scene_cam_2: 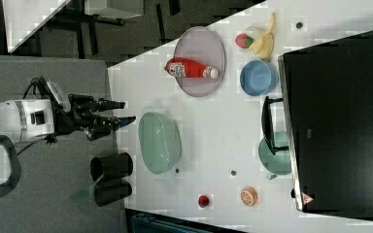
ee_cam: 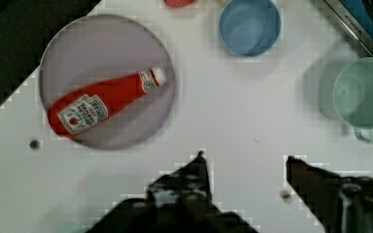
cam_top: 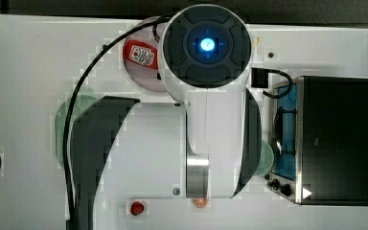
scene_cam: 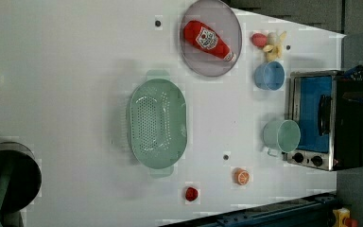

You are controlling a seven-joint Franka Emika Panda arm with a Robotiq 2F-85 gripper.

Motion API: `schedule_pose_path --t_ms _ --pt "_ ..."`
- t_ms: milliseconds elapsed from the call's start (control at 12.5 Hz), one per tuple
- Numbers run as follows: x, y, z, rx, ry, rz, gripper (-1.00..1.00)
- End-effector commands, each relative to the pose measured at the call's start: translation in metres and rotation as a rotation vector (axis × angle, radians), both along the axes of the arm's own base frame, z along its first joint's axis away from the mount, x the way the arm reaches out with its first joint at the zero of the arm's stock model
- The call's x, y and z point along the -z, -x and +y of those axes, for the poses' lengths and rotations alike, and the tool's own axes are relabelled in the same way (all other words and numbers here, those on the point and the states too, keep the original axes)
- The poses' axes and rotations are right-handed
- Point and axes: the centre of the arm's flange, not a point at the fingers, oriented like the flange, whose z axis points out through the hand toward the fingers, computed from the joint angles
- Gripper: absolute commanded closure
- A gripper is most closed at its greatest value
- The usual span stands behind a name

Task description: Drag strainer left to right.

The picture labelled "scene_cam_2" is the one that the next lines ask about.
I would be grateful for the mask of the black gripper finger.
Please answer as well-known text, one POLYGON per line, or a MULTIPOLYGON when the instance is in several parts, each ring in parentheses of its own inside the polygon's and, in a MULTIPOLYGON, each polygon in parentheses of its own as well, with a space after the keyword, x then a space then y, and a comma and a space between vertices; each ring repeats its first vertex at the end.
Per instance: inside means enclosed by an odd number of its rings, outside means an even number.
POLYGON ((126 125, 134 122, 135 120, 136 120, 135 116, 126 116, 126 117, 114 116, 112 119, 112 123, 113 123, 112 129, 114 131, 117 131, 121 129, 122 127, 125 127, 126 125))
POLYGON ((99 101, 99 112, 105 112, 108 110, 123 109, 125 106, 124 102, 117 102, 112 100, 100 100, 99 101))

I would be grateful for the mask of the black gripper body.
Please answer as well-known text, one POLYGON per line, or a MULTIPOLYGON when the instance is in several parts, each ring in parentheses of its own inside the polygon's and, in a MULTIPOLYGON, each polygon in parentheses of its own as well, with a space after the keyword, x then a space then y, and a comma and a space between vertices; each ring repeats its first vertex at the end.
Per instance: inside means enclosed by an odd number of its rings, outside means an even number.
POLYGON ((53 105, 54 135, 69 135, 83 131, 90 141, 108 136, 112 131, 109 117, 97 115, 99 101, 93 96, 69 94, 70 110, 65 111, 60 104, 53 105))

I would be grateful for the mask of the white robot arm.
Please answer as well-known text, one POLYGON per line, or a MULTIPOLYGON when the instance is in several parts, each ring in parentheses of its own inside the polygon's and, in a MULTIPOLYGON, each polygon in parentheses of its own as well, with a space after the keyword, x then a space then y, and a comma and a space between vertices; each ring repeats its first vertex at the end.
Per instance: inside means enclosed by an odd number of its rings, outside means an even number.
POLYGON ((100 116, 97 112, 123 109, 124 102, 93 96, 69 94, 70 109, 56 101, 10 100, 0 102, 0 135, 14 144, 46 140, 55 143, 58 136, 83 131, 90 141, 110 135, 132 123, 136 117, 100 116))

